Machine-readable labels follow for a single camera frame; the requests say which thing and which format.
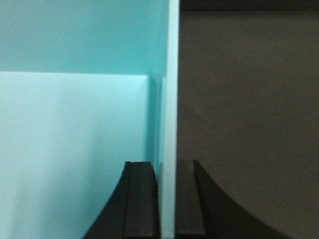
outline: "vertical edge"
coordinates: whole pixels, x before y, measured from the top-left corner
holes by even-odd
[[[162,239],[175,237],[179,0],[169,0],[167,73],[162,85],[159,160],[159,205]]]
[[[150,162],[132,163],[124,227],[125,239],[160,236],[157,184]]]

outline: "light blue panel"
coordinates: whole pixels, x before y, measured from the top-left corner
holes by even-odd
[[[159,132],[159,206],[163,239],[175,232],[175,174],[177,139],[177,77],[179,0],[169,1],[167,73],[161,86]]]
[[[0,70],[149,75],[166,1],[2,0]]]
[[[147,157],[147,76],[0,72],[0,238],[79,239]]]

